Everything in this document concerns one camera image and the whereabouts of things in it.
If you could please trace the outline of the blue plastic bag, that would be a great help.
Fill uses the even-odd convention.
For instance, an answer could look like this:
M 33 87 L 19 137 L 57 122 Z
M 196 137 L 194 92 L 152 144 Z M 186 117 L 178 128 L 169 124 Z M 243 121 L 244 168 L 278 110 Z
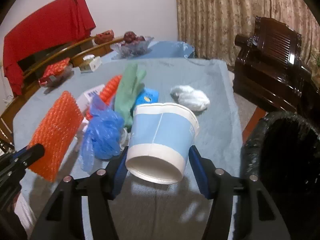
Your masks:
M 94 160 L 110 160 L 120 155 L 121 130 L 124 119 L 106 105 L 99 96 L 92 99 L 88 123 L 80 147 L 81 169 L 91 172 Z

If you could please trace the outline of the blue white paper cup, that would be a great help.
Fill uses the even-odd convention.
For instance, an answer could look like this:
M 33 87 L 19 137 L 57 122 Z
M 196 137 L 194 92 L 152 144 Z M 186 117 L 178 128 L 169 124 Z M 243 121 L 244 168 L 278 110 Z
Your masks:
M 152 183 L 178 183 L 199 129 L 196 115 L 177 103 L 136 106 L 125 161 L 127 170 Z

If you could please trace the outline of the white alcohol wipes box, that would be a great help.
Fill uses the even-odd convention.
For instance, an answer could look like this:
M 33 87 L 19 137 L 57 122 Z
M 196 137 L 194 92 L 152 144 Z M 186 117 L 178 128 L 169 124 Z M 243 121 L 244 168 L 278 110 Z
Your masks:
M 90 106 L 92 99 L 96 96 L 99 95 L 100 92 L 103 90 L 105 85 L 100 84 L 96 87 L 93 87 L 89 90 L 84 91 L 77 99 L 76 103 L 82 113 L 84 113 L 88 107 Z

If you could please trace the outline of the red cloth on TV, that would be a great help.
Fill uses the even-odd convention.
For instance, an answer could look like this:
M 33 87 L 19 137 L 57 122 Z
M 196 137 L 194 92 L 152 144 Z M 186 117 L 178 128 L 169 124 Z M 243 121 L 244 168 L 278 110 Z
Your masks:
M 54 0 L 33 12 L 4 37 L 3 69 L 11 90 L 22 94 L 18 61 L 39 51 L 90 36 L 95 22 L 85 0 Z

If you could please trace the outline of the blue hand cream tube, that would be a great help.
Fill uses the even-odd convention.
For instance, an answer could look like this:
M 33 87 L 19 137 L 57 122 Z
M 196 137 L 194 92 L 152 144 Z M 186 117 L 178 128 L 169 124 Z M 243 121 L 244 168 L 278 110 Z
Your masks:
M 135 101 L 135 106 L 146 104 L 146 103 L 157 103 L 158 98 L 159 98 L 159 92 L 157 90 L 149 89 L 145 87 L 137 96 Z

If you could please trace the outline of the grey-blue table cloth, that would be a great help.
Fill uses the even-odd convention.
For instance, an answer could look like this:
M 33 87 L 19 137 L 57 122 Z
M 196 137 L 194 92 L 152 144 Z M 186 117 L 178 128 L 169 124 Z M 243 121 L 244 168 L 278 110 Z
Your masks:
M 40 88 L 14 117 L 15 148 L 20 150 L 29 143 L 62 92 L 67 90 L 77 98 L 123 73 L 129 64 L 129 60 L 112 61 L 87 74 L 76 69 L 60 87 L 50 92 Z M 197 115 L 200 130 L 195 145 L 200 155 L 237 176 L 242 129 L 226 64 L 183 58 L 144 59 L 136 64 L 146 71 L 144 83 L 159 92 L 160 102 L 172 101 L 170 91 L 176 85 L 189 85 L 208 96 L 210 106 Z M 150 183 L 128 174 L 121 193 L 109 203 L 120 239 L 201 239 L 211 205 L 200 194 L 190 166 L 174 185 Z

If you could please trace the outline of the orange foam net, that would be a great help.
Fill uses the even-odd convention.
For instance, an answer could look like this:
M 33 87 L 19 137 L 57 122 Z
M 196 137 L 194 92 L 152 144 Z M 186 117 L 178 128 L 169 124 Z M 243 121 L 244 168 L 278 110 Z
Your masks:
M 42 119 L 27 148 L 44 147 L 44 156 L 29 169 L 47 181 L 54 182 L 62 160 L 84 119 L 75 98 L 64 91 Z

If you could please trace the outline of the red snack packet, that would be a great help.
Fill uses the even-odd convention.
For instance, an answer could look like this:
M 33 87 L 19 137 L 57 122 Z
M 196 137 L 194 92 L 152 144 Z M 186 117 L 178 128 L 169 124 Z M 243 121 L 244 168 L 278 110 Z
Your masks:
M 65 79 L 72 70 L 70 60 L 67 57 L 59 62 L 48 65 L 43 76 L 39 78 L 39 85 L 41 87 L 53 87 Z

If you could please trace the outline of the dark red fruit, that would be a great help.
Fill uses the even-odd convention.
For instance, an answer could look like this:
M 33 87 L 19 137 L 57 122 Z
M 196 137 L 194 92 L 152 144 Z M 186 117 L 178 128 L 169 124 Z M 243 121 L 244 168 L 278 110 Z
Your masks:
M 132 31 L 127 31 L 125 34 L 124 34 L 124 37 L 123 37 L 123 40 L 126 42 L 126 43 L 131 43 L 133 42 L 134 40 L 136 39 L 136 34 Z

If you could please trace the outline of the glass fruit bowl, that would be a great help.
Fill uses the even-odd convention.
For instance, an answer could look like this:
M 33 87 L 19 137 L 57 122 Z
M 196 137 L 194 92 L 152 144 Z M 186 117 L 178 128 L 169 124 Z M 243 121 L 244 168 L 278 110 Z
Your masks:
M 144 41 L 133 41 L 131 43 L 121 41 L 110 45 L 110 48 L 118 53 L 120 58 L 144 55 L 148 52 L 149 44 L 154 39 L 151 36 L 144 36 L 144 38 Z

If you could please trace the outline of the wooden curved chair back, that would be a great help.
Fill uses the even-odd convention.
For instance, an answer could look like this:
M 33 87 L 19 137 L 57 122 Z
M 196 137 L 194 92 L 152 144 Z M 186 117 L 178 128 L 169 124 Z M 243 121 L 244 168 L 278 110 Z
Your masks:
M 123 37 L 119 36 L 113 38 L 112 41 L 96 45 L 94 37 L 89 37 L 75 44 L 67 43 L 40 51 L 18 61 L 18 65 L 23 71 L 22 95 L 14 97 L 1 115 L 1 139 L 14 144 L 13 119 L 22 106 L 40 88 L 38 78 L 43 75 L 48 65 L 68 57 L 71 59 L 70 63 L 77 67 L 83 62 L 84 56 L 93 54 L 102 57 L 112 51 L 111 44 L 122 40 Z

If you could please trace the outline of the green rubber glove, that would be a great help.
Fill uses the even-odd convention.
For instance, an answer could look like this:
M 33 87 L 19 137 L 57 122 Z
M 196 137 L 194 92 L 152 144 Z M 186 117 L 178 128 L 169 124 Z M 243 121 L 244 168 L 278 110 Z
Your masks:
M 131 109 L 141 91 L 144 89 L 143 79 L 145 70 L 139 70 L 138 64 L 129 64 L 122 74 L 117 88 L 114 111 L 124 119 L 124 126 L 128 129 L 132 126 Z

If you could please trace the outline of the blue plastic table cover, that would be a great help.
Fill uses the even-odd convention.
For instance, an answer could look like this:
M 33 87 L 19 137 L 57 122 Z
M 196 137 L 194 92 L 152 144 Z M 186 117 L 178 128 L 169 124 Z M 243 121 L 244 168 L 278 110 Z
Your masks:
M 122 59 L 158 59 L 158 58 L 190 58 L 193 57 L 195 49 L 185 42 L 174 41 L 151 41 L 148 52 L 140 56 L 130 56 L 120 58 L 118 53 L 112 50 L 103 56 L 104 60 L 122 60 Z

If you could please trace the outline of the black trash bag bin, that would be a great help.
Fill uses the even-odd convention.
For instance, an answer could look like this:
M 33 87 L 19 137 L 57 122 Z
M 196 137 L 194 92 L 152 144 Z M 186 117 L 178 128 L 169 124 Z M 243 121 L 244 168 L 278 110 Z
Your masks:
M 291 239 L 319 239 L 319 130 L 291 112 L 259 120 L 241 149 L 240 174 L 254 174 Z

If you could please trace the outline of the beige patterned curtain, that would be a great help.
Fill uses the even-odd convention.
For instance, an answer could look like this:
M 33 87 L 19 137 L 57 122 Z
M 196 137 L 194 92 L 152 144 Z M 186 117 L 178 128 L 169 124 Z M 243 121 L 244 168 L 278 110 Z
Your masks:
M 234 65 L 236 35 L 250 36 L 257 16 L 274 18 L 302 36 L 302 61 L 319 50 L 319 23 L 303 0 L 176 0 L 178 38 L 198 57 Z

